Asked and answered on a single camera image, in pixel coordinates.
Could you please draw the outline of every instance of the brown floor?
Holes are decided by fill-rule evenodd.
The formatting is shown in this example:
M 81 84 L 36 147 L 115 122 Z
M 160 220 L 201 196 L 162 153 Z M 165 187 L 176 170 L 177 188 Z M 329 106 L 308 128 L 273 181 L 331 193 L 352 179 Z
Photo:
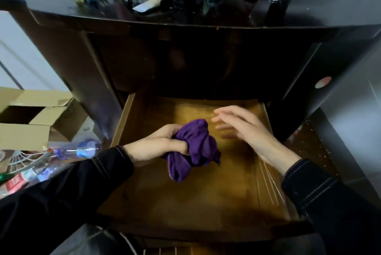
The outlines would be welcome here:
M 284 145 L 302 158 L 307 158 L 319 165 L 334 178 L 341 180 L 328 153 L 321 145 L 312 125 L 306 121 L 301 130 L 289 138 Z

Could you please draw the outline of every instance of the person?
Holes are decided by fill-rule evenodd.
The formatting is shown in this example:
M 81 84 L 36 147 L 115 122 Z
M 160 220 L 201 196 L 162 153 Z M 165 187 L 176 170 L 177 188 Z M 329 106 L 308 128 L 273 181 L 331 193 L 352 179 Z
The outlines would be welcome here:
M 215 110 L 225 138 L 247 142 L 284 175 L 282 189 L 312 224 L 328 254 L 381 254 L 381 213 L 317 165 L 283 146 L 255 114 L 238 106 Z M 0 200 L 0 246 L 19 253 L 49 254 L 84 224 L 134 167 L 169 151 L 188 153 L 172 139 L 182 125 L 165 125 L 148 137 L 78 162 L 48 181 Z

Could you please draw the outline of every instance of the makeup brush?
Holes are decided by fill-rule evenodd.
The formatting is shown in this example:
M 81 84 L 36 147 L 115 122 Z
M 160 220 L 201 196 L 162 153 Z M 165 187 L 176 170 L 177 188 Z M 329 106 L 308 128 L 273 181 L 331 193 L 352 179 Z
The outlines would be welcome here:
M 134 7 L 133 10 L 137 12 L 147 12 L 148 10 L 160 6 L 160 3 L 164 0 L 148 0 L 138 6 Z

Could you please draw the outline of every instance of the dark jacket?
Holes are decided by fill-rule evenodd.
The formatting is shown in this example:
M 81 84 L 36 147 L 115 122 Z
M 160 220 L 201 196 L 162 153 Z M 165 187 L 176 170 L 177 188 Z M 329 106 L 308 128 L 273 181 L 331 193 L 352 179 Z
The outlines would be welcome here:
M 49 254 L 133 171 L 117 146 L 0 200 L 3 252 Z M 381 254 L 381 212 L 317 165 L 300 160 L 286 173 L 282 188 L 322 236 L 328 253 Z

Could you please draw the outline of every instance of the person's right hand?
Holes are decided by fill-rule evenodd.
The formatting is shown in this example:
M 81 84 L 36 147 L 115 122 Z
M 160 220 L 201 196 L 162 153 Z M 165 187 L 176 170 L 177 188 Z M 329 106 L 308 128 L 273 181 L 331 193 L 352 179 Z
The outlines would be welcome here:
M 247 109 L 239 106 L 227 106 L 215 109 L 217 115 L 212 122 L 224 122 L 216 126 L 218 130 L 233 130 L 222 135 L 223 138 L 238 138 L 247 142 L 260 158 L 274 166 L 280 173 L 286 171 L 300 157 L 283 146 L 261 123 L 259 118 Z

